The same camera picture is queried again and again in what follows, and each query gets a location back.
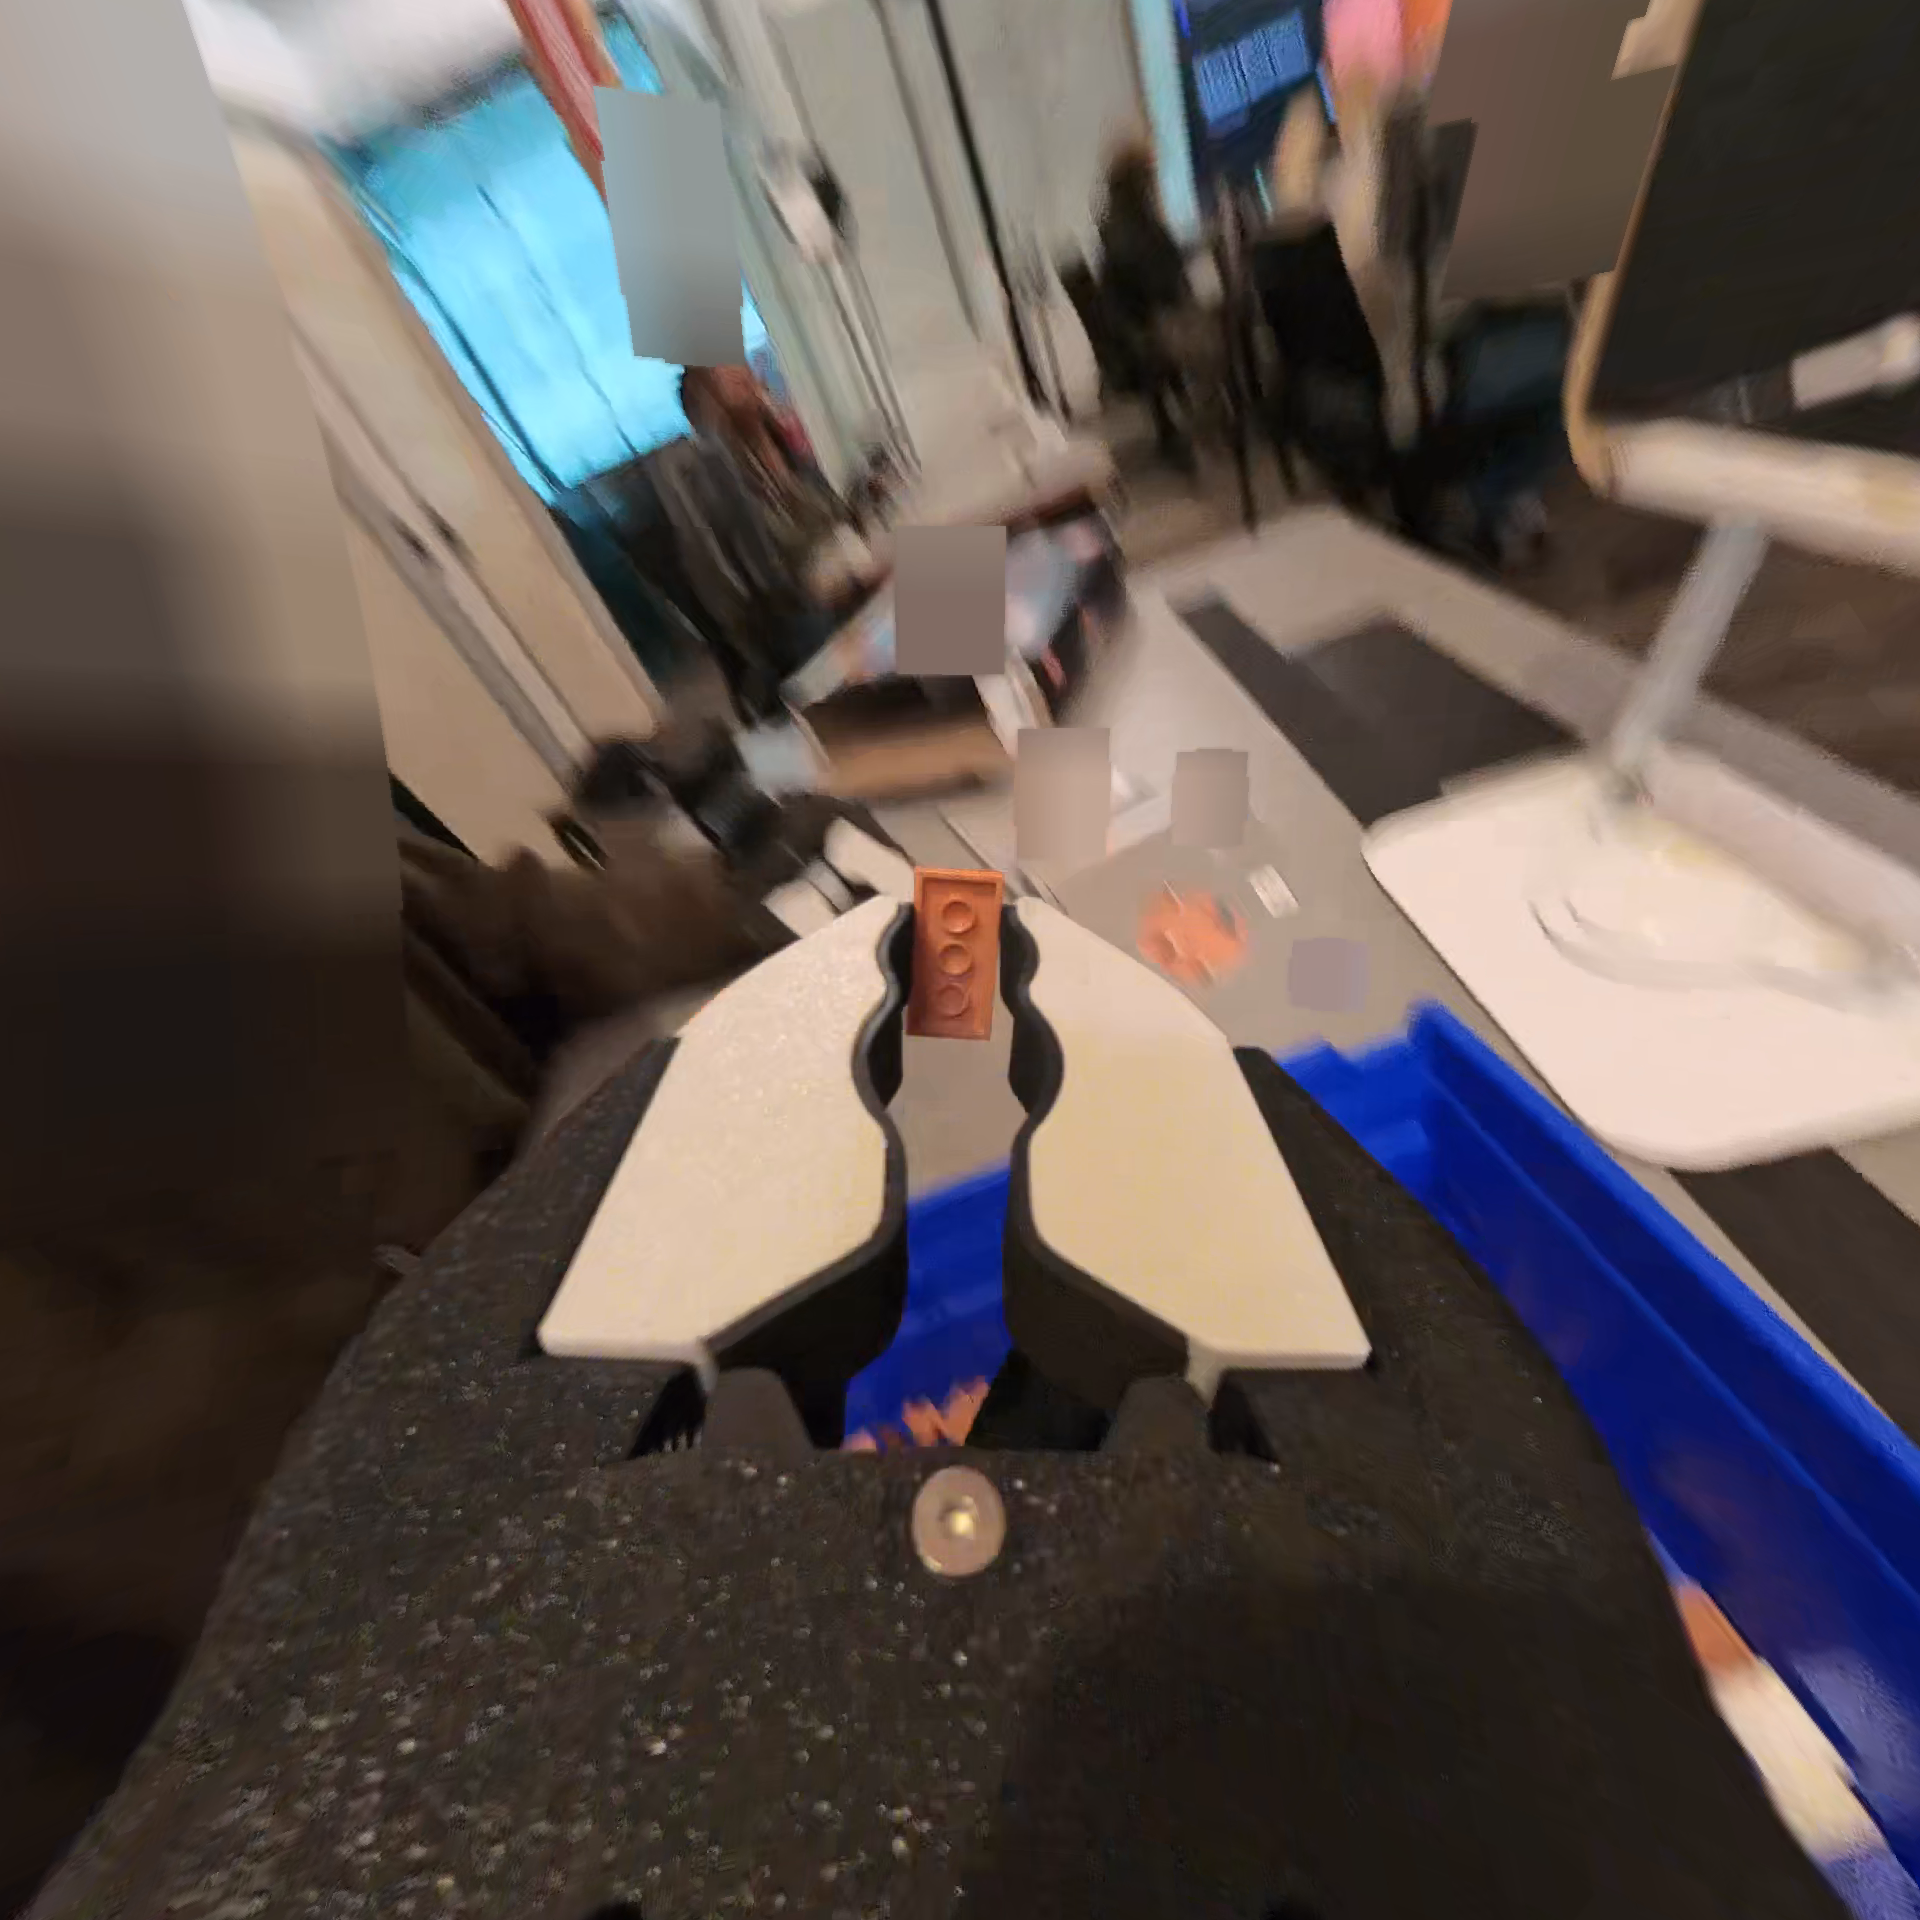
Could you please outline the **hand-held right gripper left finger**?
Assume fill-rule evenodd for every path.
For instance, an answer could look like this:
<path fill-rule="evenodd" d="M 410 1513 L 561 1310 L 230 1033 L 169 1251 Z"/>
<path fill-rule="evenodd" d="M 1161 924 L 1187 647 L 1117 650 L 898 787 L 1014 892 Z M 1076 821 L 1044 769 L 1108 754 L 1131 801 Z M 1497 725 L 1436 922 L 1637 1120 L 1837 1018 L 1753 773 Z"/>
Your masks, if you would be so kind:
<path fill-rule="evenodd" d="M 688 1018 L 540 1317 L 544 1356 L 717 1372 L 900 1238 L 872 1061 L 900 1036 L 908 931 L 907 902 L 870 898 Z"/>

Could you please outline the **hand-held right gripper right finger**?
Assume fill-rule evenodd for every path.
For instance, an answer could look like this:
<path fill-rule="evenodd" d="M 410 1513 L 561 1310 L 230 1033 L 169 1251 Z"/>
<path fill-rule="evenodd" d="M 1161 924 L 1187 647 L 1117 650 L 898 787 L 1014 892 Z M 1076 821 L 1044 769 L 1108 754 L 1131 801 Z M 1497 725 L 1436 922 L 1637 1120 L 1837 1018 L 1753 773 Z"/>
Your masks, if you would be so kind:
<path fill-rule="evenodd" d="M 1280 1070 L 1042 900 L 1002 917 L 1002 1305 L 1064 1389 L 1353 1373 L 1370 1333 L 1263 1112 Z"/>

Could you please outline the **small orange lego brick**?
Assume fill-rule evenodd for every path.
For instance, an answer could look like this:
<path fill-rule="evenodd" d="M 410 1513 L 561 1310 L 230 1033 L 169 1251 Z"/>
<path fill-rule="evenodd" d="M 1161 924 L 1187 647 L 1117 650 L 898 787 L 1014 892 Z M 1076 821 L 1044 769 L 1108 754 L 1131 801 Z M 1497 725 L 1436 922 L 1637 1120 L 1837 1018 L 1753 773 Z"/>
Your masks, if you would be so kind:
<path fill-rule="evenodd" d="M 1004 877 L 916 867 L 905 1028 L 916 1039 L 984 1043 L 996 1023 Z"/>

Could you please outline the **large blue plastic bin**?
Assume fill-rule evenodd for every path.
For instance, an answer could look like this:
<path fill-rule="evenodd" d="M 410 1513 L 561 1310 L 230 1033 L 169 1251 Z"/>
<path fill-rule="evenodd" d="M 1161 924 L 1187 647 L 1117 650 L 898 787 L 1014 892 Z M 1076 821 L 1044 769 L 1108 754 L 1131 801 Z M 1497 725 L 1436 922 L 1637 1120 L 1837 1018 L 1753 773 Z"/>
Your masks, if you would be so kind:
<path fill-rule="evenodd" d="M 1916 1713 L 1916 1596 L 1792 1442 L 1785 1323 L 1571 1121 L 1426 1016 L 1436 1186 L 1260 1068 L 1374 1356 L 1133 1403 L 1088 1452 L 964 1452 L 1007 1544 L 898 1916 L 1853 1916 L 1714 1703 L 1657 1554 L 1816 1688 Z"/>

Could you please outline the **lego instruction booklet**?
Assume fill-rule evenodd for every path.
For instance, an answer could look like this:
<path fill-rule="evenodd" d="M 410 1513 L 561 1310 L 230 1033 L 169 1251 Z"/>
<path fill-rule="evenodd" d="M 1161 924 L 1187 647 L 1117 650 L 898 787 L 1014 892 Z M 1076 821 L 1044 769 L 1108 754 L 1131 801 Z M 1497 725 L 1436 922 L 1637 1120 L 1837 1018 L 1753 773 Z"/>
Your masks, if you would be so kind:
<path fill-rule="evenodd" d="M 1424 992 L 1350 832 L 1256 820 L 1237 847 L 1208 850 L 1161 829 L 1049 890 L 1237 1043 L 1368 1043 Z"/>

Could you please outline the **brown hooded jacket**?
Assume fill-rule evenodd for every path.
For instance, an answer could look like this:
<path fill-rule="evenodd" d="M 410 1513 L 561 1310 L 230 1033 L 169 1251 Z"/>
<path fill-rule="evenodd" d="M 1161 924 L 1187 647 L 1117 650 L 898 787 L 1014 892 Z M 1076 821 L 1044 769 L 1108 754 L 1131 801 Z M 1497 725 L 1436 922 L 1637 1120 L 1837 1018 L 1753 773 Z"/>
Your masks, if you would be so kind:
<path fill-rule="evenodd" d="M 400 982 L 415 1028 L 528 1094 L 590 1023 L 721 984 L 792 939 L 766 904 L 823 852 L 828 797 L 774 799 L 746 847 L 619 824 L 607 866 L 498 864 L 396 812 Z"/>

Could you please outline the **white flat stand base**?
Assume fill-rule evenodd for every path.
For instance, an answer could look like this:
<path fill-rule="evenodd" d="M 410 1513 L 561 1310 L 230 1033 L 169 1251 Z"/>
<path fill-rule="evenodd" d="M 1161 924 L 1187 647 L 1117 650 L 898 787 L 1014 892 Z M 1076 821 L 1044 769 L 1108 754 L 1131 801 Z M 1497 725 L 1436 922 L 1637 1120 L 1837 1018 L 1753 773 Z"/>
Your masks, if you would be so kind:
<path fill-rule="evenodd" d="M 1916 864 L 1694 747 L 1476 773 L 1381 890 L 1602 1143 L 1724 1171 L 1918 1117 Z"/>

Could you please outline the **black board with wooden rim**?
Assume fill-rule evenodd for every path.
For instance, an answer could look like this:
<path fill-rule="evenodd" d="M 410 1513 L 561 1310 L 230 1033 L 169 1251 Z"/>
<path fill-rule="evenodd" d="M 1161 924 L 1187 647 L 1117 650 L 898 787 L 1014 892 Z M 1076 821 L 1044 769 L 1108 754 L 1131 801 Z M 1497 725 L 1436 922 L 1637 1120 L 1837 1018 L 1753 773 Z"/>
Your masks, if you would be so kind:
<path fill-rule="evenodd" d="M 1692 9 L 1564 395 L 1588 485 L 1916 571 L 1918 9 Z"/>

